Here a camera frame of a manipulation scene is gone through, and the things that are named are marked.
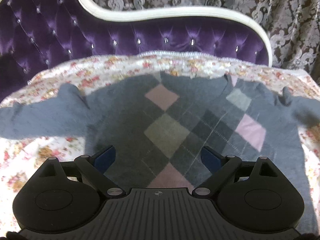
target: gray patterned curtain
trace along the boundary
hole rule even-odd
[[[305,69],[320,84],[320,0],[94,0],[111,10],[206,5],[240,11],[267,32],[273,66]]]

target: purple velvet upholstery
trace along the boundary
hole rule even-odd
[[[252,29],[220,18],[117,23],[95,18],[78,0],[3,0],[0,19],[0,101],[38,72],[91,55],[200,51],[268,65],[267,49]]]

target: floral fabric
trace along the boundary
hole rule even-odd
[[[88,95],[124,78],[156,75],[159,71],[191,78],[216,78],[229,73],[247,81],[262,82],[279,93],[287,86],[295,96],[320,100],[320,87],[303,70],[274,69],[200,53],[149,52],[132,57],[100,56],[63,63],[37,74],[28,86],[2,101],[0,107],[12,106],[13,102],[31,104],[55,97],[65,82],[76,85]],[[299,134],[305,152],[311,197],[320,222],[320,125],[310,129],[299,128]],[[84,138],[0,138],[0,236],[4,236],[6,231],[20,230],[12,213],[12,201],[36,169],[50,156],[60,161],[72,161],[83,152]]]

